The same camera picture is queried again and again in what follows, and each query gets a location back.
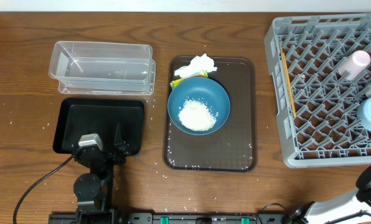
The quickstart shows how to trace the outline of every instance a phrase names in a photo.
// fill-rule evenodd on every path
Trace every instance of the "crumpled white paper towel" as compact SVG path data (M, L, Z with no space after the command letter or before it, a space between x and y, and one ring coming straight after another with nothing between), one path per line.
M217 70L217 67L215 67L215 62L213 59L208 57L206 54L203 54L203 56L194 57L190 65L183 66L176 71L174 71L175 76L180 76L181 78L189 77L194 74L200 74L203 70L206 72L214 72Z

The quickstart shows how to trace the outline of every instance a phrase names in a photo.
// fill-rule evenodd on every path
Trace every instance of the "blue bowl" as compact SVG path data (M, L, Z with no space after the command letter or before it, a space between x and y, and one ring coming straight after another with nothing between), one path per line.
M212 114L216 117L215 125L207 131L193 131L181 124L179 119L180 110L186 100L197 100L207 103L211 107ZM169 117L176 127L185 133L193 135L206 135L217 131L223 126L230 114L230 98L224 88L209 78L194 77L184 80L170 94L167 102Z

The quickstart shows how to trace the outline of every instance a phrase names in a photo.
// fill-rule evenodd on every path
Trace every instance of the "dish rack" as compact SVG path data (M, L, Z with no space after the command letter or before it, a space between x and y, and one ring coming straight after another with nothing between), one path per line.
M284 163L290 168L371 164L371 132L356 115L367 99L371 63L351 81L337 72L356 50L371 56L371 13L276 18L265 36L265 49Z

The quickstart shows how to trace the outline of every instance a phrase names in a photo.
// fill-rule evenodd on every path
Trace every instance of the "small black tray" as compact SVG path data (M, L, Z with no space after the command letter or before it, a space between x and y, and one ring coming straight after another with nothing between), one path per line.
M189 65L194 56L179 56L171 63L174 71ZM230 97L231 110L226 123L205 136L187 134L171 124L166 116L163 158L173 169L247 172L257 163L255 68L246 58L212 57L217 72L209 78L221 84Z
M67 98L61 103L53 150L71 154L84 134L97 133L105 146L113 146L116 125L121 124L128 154L140 151L144 104L136 100Z

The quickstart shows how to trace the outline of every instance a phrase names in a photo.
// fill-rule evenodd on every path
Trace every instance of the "clear plastic container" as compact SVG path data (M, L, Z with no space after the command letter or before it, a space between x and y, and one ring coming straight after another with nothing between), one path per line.
M155 62L149 45L59 41L49 76L61 93L151 95Z

